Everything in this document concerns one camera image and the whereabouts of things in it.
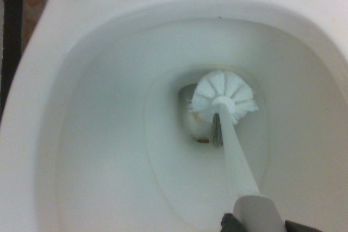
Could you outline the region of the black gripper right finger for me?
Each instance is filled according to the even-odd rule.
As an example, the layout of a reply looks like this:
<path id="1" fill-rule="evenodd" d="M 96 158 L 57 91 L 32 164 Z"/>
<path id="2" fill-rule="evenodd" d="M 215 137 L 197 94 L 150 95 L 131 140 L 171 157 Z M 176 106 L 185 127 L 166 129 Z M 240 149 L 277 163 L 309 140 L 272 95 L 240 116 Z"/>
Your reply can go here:
<path id="1" fill-rule="evenodd" d="M 285 221 L 285 228 L 287 232 L 307 232 L 310 228 L 292 221 Z"/>

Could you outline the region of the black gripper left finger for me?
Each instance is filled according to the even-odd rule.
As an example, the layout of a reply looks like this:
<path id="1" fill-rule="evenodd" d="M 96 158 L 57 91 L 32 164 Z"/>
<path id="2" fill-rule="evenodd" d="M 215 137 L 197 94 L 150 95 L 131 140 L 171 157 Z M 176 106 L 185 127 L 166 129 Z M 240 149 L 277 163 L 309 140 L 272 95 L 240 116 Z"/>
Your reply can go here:
<path id="1" fill-rule="evenodd" d="M 245 232 L 243 224 L 232 214 L 225 213 L 221 220 L 221 232 Z"/>

